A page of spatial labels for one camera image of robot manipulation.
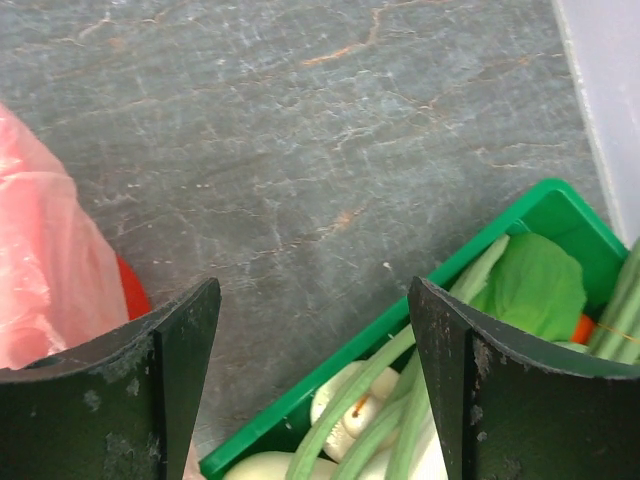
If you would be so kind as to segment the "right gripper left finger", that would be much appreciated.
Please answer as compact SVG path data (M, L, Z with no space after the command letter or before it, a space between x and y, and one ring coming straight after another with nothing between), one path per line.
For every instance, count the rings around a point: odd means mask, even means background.
M207 278L107 334L2 370L2 478L182 478L220 304Z

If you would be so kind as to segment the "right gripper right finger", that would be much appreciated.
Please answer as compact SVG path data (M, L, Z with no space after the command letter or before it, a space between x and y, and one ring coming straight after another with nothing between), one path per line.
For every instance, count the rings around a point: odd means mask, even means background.
M639 370L552 344L417 278L409 315L452 479L635 479Z

